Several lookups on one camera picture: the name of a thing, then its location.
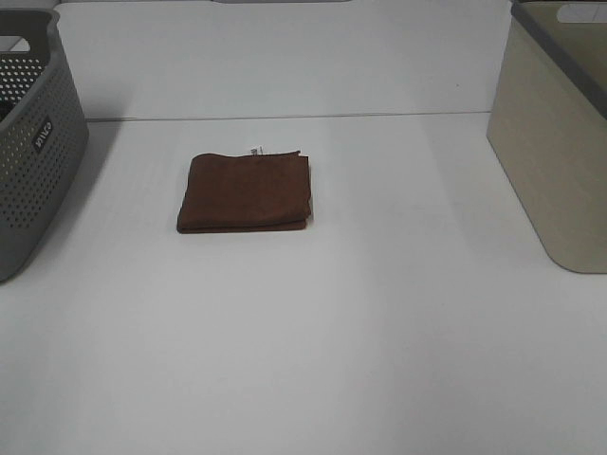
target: white table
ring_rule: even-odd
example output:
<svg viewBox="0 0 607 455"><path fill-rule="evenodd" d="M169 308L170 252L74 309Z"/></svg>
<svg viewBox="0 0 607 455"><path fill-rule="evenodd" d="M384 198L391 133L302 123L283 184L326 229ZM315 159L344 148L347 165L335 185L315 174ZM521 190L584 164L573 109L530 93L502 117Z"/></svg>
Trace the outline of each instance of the white table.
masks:
<svg viewBox="0 0 607 455"><path fill-rule="evenodd" d="M58 7L89 118L488 111L506 0Z"/></svg>
<svg viewBox="0 0 607 455"><path fill-rule="evenodd" d="M91 124L0 288L0 453L603 453L607 281L548 260L486 124ZM310 227L177 234L190 159L257 144L310 156Z"/></svg>

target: gray basket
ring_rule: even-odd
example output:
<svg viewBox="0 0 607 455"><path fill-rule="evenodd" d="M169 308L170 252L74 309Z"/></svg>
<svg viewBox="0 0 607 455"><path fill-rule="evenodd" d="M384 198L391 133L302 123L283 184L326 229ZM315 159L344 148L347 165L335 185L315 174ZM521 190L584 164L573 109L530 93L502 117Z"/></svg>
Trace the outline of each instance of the gray basket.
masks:
<svg viewBox="0 0 607 455"><path fill-rule="evenodd" d="M59 14L0 9L0 35L27 52L0 53L0 281L43 236L78 170L88 129L57 30Z"/></svg>

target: basket logo text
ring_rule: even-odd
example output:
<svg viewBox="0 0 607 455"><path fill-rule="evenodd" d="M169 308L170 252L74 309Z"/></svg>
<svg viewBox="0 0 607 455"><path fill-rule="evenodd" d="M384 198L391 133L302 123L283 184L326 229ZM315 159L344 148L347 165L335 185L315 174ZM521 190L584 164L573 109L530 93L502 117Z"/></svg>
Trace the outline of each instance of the basket logo text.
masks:
<svg viewBox="0 0 607 455"><path fill-rule="evenodd" d="M50 117L46 116L45 121L43 121L42 126L34 136L34 139L31 141L31 144L36 149L37 153L40 153L42 149L45 148L46 142L50 137L50 134L53 132L53 122L50 121Z"/></svg>

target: towel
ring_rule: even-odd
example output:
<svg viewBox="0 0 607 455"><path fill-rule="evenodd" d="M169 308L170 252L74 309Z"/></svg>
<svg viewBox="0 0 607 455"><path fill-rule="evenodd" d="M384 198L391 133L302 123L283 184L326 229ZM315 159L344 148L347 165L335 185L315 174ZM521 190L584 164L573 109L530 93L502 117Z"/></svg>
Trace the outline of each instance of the towel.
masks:
<svg viewBox="0 0 607 455"><path fill-rule="evenodd" d="M300 153L195 157L177 230L304 229L311 214L310 171L307 156Z"/></svg>

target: bin handle hole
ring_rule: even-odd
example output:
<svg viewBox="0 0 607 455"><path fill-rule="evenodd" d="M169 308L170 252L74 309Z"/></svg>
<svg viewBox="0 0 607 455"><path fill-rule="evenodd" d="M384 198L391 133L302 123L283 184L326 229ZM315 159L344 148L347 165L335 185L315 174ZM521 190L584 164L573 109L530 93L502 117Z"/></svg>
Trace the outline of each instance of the bin handle hole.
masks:
<svg viewBox="0 0 607 455"><path fill-rule="evenodd" d="M18 54L30 51L28 40L26 40L23 36L9 35L3 36L3 38L7 40L10 46L12 46L8 51L2 51L3 54Z"/></svg>
<svg viewBox="0 0 607 455"><path fill-rule="evenodd" d="M607 24L607 3L568 3L559 8L562 24Z"/></svg>

